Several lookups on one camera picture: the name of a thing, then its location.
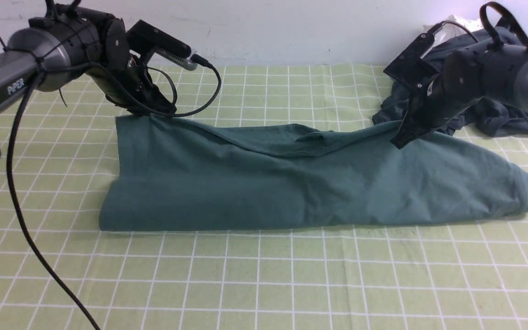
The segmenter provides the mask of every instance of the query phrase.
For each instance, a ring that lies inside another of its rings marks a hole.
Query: black cable
[[[478,38],[476,38],[476,36],[471,31],[469,31],[467,27],[464,27],[460,23],[457,23],[454,21],[442,21],[442,23],[443,23],[442,25],[446,25],[446,24],[455,25],[456,27],[459,27],[460,29],[464,30],[464,32],[466,32],[467,35],[471,36],[472,39],[474,39],[476,43],[480,42],[480,40],[478,40]]]
[[[197,109],[195,109],[193,111],[189,111],[189,112],[185,112],[185,113],[165,113],[163,111],[156,111],[155,109],[152,109],[151,107],[145,106],[143,103],[141,103],[140,101],[136,100],[136,98],[134,98],[132,96],[132,94],[130,94],[121,85],[121,83],[111,74],[111,72],[109,70],[105,69],[105,67],[103,65],[100,65],[99,63],[89,63],[89,65],[91,67],[96,67],[97,69],[101,69],[102,71],[104,71],[107,74],[107,76],[109,77],[109,79],[117,86],[119,91],[122,92],[122,94],[124,94],[124,96],[126,96],[126,98],[128,98],[136,106],[140,107],[142,110],[147,111],[148,113],[152,113],[153,115],[157,115],[157,116],[161,116],[161,117],[188,117],[188,116],[192,116],[192,115],[194,115],[196,113],[199,113],[199,112],[205,110],[208,106],[210,106],[211,103],[213,103],[213,101],[215,100],[215,98],[217,98],[217,94],[219,94],[220,89],[221,89],[221,76],[220,76],[220,73],[217,71],[217,69],[211,63],[207,62],[203,66],[213,70],[213,72],[215,73],[215,75],[217,77],[217,88],[215,88],[215,92],[213,93],[211,98],[203,106],[201,106],[201,107],[199,107],[199,108],[197,108]]]
[[[166,79],[168,80],[168,83],[170,84],[170,89],[172,90],[172,101],[170,101],[170,102],[172,103],[172,105],[175,105],[176,104],[176,100],[178,100],[178,92],[176,92],[176,86],[174,85],[174,81],[172,81],[172,78],[170,78],[170,76],[167,75],[166,72],[164,72],[162,70],[159,70],[159,69],[156,69],[155,67],[146,66],[145,68],[146,69],[150,69],[150,70],[154,70],[154,71],[158,71],[159,73],[162,73],[162,75],[166,77]]]
[[[79,2],[78,0],[75,0],[72,5],[74,5],[75,3],[78,4],[78,2]],[[23,233],[28,245],[31,247],[33,253],[38,258],[38,261],[40,261],[42,266],[44,266],[46,271],[48,271],[50,276],[65,291],[65,293],[67,293],[67,295],[69,295],[69,297],[71,297],[71,299],[79,307],[79,309],[82,311],[82,313],[85,315],[85,317],[89,320],[89,322],[93,326],[93,328],[95,330],[101,330],[100,326],[94,320],[94,318],[89,313],[89,311],[86,309],[86,307],[83,305],[83,303],[79,300],[79,298],[77,298],[77,296],[71,291],[71,289],[63,282],[63,280],[61,280],[61,278],[56,274],[54,269],[52,269],[52,267],[48,264],[46,259],[44,259],[44,256],[42,256],[42,254],[38,250],[38,247],[36,246],[36,244],[32,240],[31,235],[30,235],[29,230],[28,230],[28,227],[26,225],[26,222],[25,222],[25,220],[23,218],[21,207],[20,207],[19,201],[17,199],[17,192],[15,190],[15,183],[13,181],[13,151],[14,151],[14,148],[15,148],[15,140],[16,140],[16,137],[17,137],[17,131],[19,130],[19,124],[21,122],[21,118],[23,116],[23,113],[25,112],[25,110],[27,108],[28,100],[31,97],[31,95],[34,92],[34,90],[38,87],[38,85],[40,85],[40,83],[42,82],[44,77],[46,77],[47,73],[54,73],[54,72],[57,72],[57,73],[58,72],[81,72],[81,73],[84,73],[86,70],[88,70],[88,69],[90,69],[92,67],[96,67],[96,68],[101,69],[102,71],[104,71],[107,74],[107,76],[110,78],[110,80],[112,80],[115,83],[115,85],[118,87],[118,89],[121,90],[121,92],[124,93],[124,95],[127,98],[130,99],[130,101],[134,102],[134,104],[136,104],[139,107],[145,109],[149,113],[153,113],[155,115],[160,115],[160,116],[166,116],[166,117],[186,117],[186,116],[194,115],[195,113],[199,113],[200,111],[203,111],[209,105],[211,105],[211,103],[215,100],[215,98],[217,97],[217,95],[218,95],[218,93],[220,91],[222,81],[221,81],[221,77],[220,77],[220,74],[218,73],[217,69],[211,63],[209,63],[206,59],[202,58],[199,55],[193,56],[193,59],[195,59],[197,64],[200,64],[200,65],[202,65],[204,67],[208,67],[209,69],[212,69],[214,71],[214,73],[215,73],[215,75],[217,77],[217,81],[218,81],[217,88],[216,88],[213,96],[208,100],[208,102],[205,103],[203,106],[199,107],[198,109],[193,110],[193,111],[189,111],[187,113],[169,114],[169,113],[164,113],[164,112],[161,112],[161,111],[153,110],[153,109],[145,106],[141,102],[139,102],[136,98],[134,98],[131,94],[129,94],[129,92],[123,87],[123,85],[115,78],[115,76],[109,70],[105,69],[104,66],[102,66],[102,65],[100,65],[100,64],[98,64],[96,62],[92,62],[90,60],[90,58],[88,58],[88,63],[83,63],[81,65],[73,65],[71,67],[64,67],[64,68],[59,68],[59,69],[44,69],[42,67],[42,62],[44,61],[44,59],[48,55],[50,55],[53,52],[53,50],[57,49],[59,46],[64,44],[67,40],[69,40],[73,36],[79,35],[79,32],[82,31],[83,29],[87,28],[87,27],[88,27],[88,25],[84,25],[82,28],[80,28],[80,29],[78,29],[76,31],[75,31],[75,29],[71,28],[73,30],[73,33],[71,35],[69,35],[65,40],[59,42],[56,46],[54,46],[50,51],[48,51],[43,56],[36,56],[32,51],[29,51],[29,50],[9,49],[6,46],[4,46],[4,51],[16,50],[16,51],[19,51],[19,52],[27,52],[27,53],[29,53],[29,54],[31,54],[34,57],[34,59],[38,63],[38,74],[37,74],[35,80],[33,82],[31,82],[29,84],[29,86],[27,87],[27,90],[26,90],[26,92],[25,92],[25,94],[24,94],[24,96],[23,96],[23,98],[21,100],[21,103],[20,103],[20,105],[19,105],[19,107],[17,109],[17,113],[15,115],[15,119],[13,121],[13,125],[12,125],[12,128],[11,128],[11,133],[10,133],[10,137],[9,137],[8,152],[7,152],[7,157],[6,157],[6,174],[7,174],[7,181],[8,181],[8,186],[9,186],[9,193],[11,195],[11,199],[12,199],[12,202],[13,202],[13,207],[15,209],[15,212],[16,212],[16,215],[17,215],[17,219],[18,219],[19,225],[21,227],[22,233]],[[90,44],[83,43],[82,40],[80,39],[80,37],[79,37],[79,40],[82,43],[82,47],[83,47],[84,50],[88,46],[90,46]],[[167,73],[165,73],[164,71],[161,71],[159,69],[155,69],[153,67],[145,67],[145,68],[158,71],[159,73],[162,73],[167,78],[168,83],[170,84],[170,88],[172,89],[172,103],[171,104],[172,104],[172,106],[174,106],[174,104],[176,103],[176,100],[178,99],[178,93],[176,92],[176,86],[174,84],[174,81],[172,81],[170,76],[168,76]]]
[[[95,328],[95,330],[101,330],[101,328],[98,326],[97,322],[93,319],[91,314],[88,312],[88,310],[85,308],[83,303],[79,300],[79,298],[76,297],[76,295],[69,289],[69,287],[66,286],[66,284],[61,280],[61,278],[54,272],[54,269],[46,262],[46,259],[44,259],[44,256],[40,253],[38,250],[38,247],[36,247],[36,244],[34,243],[34,240],[32,240],[32,237],[30,236],[30,232],[28,231],[28,227],[26,226],[26,222],[23,219],[22,210],[19,205],[19,201],[17,199],[17,192],[15,190],[15,184],[13,182],[13,149],[15,148],[15,139],[17,136],[17,131],[19,129],[19,123],[22,119],[22,115],[24,111],[26,110],[28,100],[30,96],[32,95],[32,92],[36,89],[36,87],[42,82],[43,78],[45,77],[46,73],[44,71],[40,71],[38,73],[36,79],[29,84],[26,93],[24,94],[22,101],[17,109],[17,113],[15,115],[15,119],[13,120],[13,125],[11,127],[11,133],[9,134],[9,145],[8,145],[8,152],[6,157],[6,173],[7,173],[7,180],[8,180],[8,186],[9,186],[9,193],[11,195],[11,200],[13,202],[13,208],[15,209],[15,213],[17,215],[17,221],[19,222],[19,226],[22,229],[23,236],[26,238],[26,241],[28,245],[32,248],[32,251],[38,258],[38,261],[46,268],[46,271],[54,278],[56,283],[61,286],[61,288],[73,299],[73,301],[77,304],[77,306],[80,308],[82,313],[87,317],[87,319],[91,322],[92,326]]]
[[[505,17],[511,22],[511,25],[513,29],[515,30],[515,34],[519,41],[527,45],[528,44],[528,36],[524,32],[523,28],[520,26],[520,24],[517,22],[517,19],[513,16],[513,14],[509,11],[509,9],[505,8],[501,4],[498,4],[497,2],[488,2],[484,4],[484,6],[480,7],[480,21],[482,23],[482,27],[484,27],[484,30],[488,32],[490,37],[492,37],[492,40],[494,41],[494,46],[502,46],[503,42],[501,40],[501,36],[498,34],[496,29],[492,26],[490,23],[490,20],[488,20],[488,14],[486,12],[486,9],[490,7],[494,9],[496,12],[500,13],[502,17]]]

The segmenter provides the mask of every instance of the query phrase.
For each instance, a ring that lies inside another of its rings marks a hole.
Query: teal cloth
[[[116,119],[104,231],[410,226],[528,212],[528,173],[441,133],[398,150],[398,122],[356,132]]]

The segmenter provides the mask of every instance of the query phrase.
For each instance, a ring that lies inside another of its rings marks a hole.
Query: fabric fold
[[[105,231],[420,226],[528,212],[528,173],[442,133],[402,150],[398,122],[356,132],[116,119],[120,173]]]

